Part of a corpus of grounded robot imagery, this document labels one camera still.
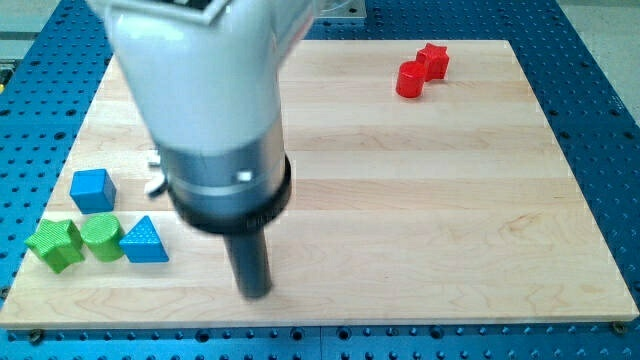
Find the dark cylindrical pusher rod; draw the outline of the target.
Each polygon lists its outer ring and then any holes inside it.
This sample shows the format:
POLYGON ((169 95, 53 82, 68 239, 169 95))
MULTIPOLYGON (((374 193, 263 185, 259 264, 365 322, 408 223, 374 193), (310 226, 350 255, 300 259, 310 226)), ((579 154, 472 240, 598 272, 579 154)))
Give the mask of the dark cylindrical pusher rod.
POLYGON ((223 236, 237 288, 249 299, 266 296, 272 287, 263 228, 223 236))

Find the grey black tool flange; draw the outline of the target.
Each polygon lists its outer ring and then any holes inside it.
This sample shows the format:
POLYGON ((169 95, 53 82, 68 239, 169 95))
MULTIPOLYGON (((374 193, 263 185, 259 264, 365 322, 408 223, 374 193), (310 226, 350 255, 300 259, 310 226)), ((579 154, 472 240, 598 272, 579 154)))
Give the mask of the grey black tool flange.
POLYGON ((144 124, 176 212, 210 233, 259 230, 286 207, 291 166, 282 117, 206 116, 144 124))

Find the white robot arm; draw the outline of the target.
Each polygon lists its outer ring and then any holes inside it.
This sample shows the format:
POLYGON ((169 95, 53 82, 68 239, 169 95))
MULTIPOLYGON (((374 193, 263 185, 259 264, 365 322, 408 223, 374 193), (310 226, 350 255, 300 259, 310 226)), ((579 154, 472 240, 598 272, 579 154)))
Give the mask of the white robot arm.
POLYGON ((224 238, 247 298, 271 289, 264 229, 286 207, 279 70, 309 0, 91 0, 180 217, 224 238))

